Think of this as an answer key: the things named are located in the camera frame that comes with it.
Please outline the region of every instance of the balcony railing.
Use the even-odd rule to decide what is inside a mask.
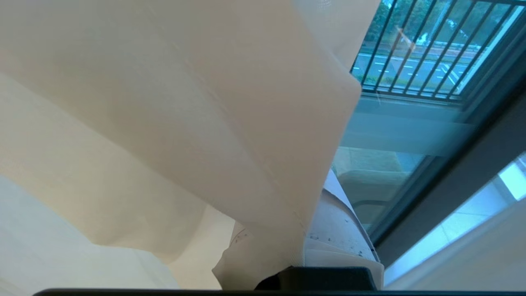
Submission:
[[[462,103],[526,1],[382,0],[351,74],[364,92]]]

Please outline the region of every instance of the white lane line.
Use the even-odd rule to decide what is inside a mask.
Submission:
[[[459,76],[455,73],[455,71],[451,71],[451,75],[453,75],[453,77],[455,77],[457,80],[459,79]]]

